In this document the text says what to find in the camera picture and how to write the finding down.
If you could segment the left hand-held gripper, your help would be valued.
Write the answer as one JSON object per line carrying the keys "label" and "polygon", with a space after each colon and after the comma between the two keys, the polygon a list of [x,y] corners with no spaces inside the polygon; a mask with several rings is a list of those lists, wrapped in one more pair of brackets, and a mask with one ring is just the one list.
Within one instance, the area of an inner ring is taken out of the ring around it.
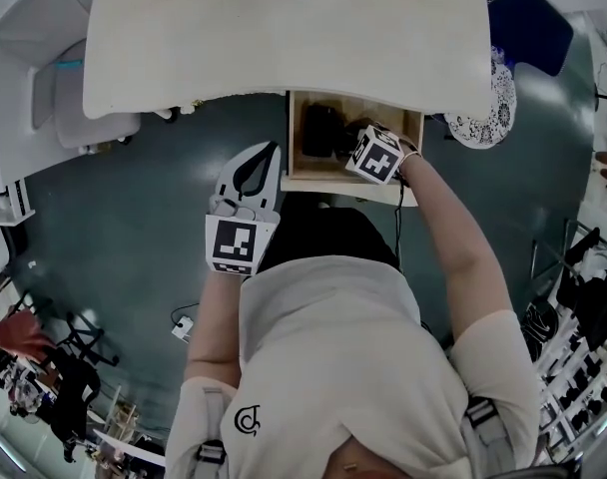
{"label": "left hand-held gripper", "polygon": [[[241,151],[224,165],[206,214],[206,261],[211,270],[241,276],[258,272],[280,223],[280,215],[273,209],[281,161],[281,147],[263,142]],[[232,200],[258,200],[260,209]]]}

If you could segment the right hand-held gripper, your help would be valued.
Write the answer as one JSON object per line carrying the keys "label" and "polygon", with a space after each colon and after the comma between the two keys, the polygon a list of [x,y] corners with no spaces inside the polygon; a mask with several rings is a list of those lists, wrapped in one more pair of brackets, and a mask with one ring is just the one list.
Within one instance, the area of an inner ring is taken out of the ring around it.
{"label": "right hand-held gripper", "polygon": [[357,146],[345,169],[370,183],[387,185],[403,159],[399,137],[368,125],[358,131]]}

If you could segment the large white wooden drawer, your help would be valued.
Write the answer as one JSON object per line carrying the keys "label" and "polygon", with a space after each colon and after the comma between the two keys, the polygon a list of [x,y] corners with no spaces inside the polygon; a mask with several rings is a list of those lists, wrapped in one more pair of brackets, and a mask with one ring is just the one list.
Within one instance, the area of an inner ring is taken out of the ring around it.
{"label": "large white wooden drawer", "polygon": [[335,109],[346,123],[372,118],[392,131],[405,135],[418,148],[422,147],[424,115],[420,112],[338,94],[290,91],[288,165],[281,179],[284,192],[346,196],[390,206],[402,204],[406,208],[416,205],[411,189],[405,189],[401,195],[397,181],[375,185],[347,171],[344,168],[345,159],[306,156],[303,153],[304,113],[312,104]]}

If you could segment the black cylindrical object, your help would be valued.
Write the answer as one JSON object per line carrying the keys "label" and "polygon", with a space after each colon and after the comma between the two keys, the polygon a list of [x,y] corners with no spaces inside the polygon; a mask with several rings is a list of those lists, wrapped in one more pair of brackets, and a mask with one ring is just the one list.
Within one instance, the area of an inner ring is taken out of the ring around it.
{"label": "black cylindrical object", "polygon": [[359,132],[371,123],[370,118],[349,122],[335,108],[312,104],[303,114],[302,152],[314,158],[347,159],[357,148]]}

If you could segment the person's left forearm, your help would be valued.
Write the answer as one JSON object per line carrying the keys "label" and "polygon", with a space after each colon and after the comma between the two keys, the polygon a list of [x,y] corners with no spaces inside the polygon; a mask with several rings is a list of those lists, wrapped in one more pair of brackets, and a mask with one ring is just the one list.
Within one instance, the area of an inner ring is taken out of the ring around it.
{"label": "person's left forearm", "polygon": [[242,283],[238,275],[208,274],[189,343],[186,380],[205,377],[239,387]]}

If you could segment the person's right forearm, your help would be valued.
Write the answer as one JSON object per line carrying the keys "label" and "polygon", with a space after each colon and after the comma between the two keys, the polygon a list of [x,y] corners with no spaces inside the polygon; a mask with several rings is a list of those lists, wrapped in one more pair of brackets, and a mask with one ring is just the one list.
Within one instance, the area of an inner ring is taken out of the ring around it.
{"label": "person's right forearm", "polygon": [[459,339],[486,316],[511,311],[499,261],[455,192],[418,152],[405,153],[400,173],[414,194],[445,276],[453,337]]}

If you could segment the cream vanity table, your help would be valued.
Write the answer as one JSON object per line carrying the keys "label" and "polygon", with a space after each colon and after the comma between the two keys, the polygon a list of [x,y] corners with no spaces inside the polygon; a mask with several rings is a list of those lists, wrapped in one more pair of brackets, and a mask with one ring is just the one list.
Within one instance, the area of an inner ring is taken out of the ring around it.
{"label": "cream vanity table", "polygon": [[93,0],[90,118],[302,90],[482,119],[486,0]]}

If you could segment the person's black trousers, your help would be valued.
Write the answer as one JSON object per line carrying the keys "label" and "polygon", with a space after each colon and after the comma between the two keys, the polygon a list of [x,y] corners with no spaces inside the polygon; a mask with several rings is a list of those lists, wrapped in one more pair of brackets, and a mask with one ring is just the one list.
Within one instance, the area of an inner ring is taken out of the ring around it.
{"label": "person's black trousers", "polygon": [[259,271],[289,261],[348,256],[399,268],[399,260],[374,224],[353,208],[287,208],[281,212]]}

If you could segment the floral patterned round stool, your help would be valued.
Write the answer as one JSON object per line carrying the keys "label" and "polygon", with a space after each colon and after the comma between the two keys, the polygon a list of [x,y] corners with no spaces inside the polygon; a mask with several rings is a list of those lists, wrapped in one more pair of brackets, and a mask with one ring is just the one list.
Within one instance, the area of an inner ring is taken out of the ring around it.
{"label": "floral patterned round stool", "polygon": [[511,131],[516,114],[517,96],[512,71],[502,49],[491,47],[491,106],[486,119],[446,113],[443,121],[450,135],[473,150],[488,150],[500,144]]}

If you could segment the white power adapter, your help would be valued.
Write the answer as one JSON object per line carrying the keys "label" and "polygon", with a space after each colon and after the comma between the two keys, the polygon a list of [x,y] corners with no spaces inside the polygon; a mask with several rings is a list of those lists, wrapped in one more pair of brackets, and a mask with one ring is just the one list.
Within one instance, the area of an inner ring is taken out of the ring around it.
{"label": "white power adapter", "polygon": [[188,316],[182,316],[172,329],[172,335],[176,338],[189,342],[194,322]]}

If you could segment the person's white t-shirt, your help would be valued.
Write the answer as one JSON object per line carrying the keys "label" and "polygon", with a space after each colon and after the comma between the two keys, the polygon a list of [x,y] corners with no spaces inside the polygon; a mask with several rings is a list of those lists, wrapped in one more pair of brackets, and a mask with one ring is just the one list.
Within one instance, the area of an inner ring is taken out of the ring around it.
{"label": "person's white t-shirt", "polygon": [[238,388],[183,384],[165,479],[321,479],[349,440],[412,479],[533,461],[539,390],[512,310],[444,351],[396,269],[313,257],[243,284],[240,335]]}

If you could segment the dark blue chair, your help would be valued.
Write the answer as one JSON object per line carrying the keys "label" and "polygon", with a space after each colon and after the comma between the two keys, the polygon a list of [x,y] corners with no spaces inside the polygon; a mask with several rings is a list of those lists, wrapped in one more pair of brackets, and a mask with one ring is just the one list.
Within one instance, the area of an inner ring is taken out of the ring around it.
{"label": "dark blue chair", "polygon": [[564,67],[572,26],[547,0],[487,0],[491,44],[507,67],[530,65],[550,77]]}

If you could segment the black office chair base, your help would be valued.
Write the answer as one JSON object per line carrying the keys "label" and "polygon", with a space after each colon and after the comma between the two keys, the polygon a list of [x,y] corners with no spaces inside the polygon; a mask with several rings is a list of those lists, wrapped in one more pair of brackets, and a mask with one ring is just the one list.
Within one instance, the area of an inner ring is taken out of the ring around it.
{"label": "black office chair base", "polygon": [[84,315],[67,312],[63,317],[52,317],[45,323],[45,330],[57,346],[65,347],[94,366],[105,364],[116,367],[120,363],[117,354],[107,356],[103,353],[108,343],[105,330]]}

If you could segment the red cloth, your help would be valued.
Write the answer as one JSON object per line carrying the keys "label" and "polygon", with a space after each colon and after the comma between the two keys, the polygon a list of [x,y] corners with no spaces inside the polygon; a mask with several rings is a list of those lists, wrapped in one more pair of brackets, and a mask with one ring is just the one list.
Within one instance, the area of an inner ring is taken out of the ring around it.
{"label": "red cloth", "polygon": [[0,320],[0,348],[8,353],[41,362],[55,347],[30,310],[15,312]]}

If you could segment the white display shelf rack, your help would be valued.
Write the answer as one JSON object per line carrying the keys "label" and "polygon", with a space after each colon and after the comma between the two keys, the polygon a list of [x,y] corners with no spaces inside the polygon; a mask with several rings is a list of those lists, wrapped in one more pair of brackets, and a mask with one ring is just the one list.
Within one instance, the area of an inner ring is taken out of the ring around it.
{"label": "white display shelf rack", "polygon": [[538,375],[535,461],[587,453],[607,428],[607,248],[591,248],[529,303],[522,332]]}

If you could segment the black metal frame stand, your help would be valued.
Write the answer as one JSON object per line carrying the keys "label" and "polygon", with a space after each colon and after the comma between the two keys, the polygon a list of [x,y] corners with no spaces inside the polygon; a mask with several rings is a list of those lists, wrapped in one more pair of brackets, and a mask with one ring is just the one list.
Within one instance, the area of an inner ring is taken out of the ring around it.
{"label": "black metal frame stand", "polygon": [[607,262],[607,239],[601,230],[589,228],[576,219],[565,219],[558,244],[545,239],[532,241],[530,280],[538,282],[550,278],[554,272],[562,275],[565,271],[571,277],[585,279],[585,259],[592,255],[604,256]]}

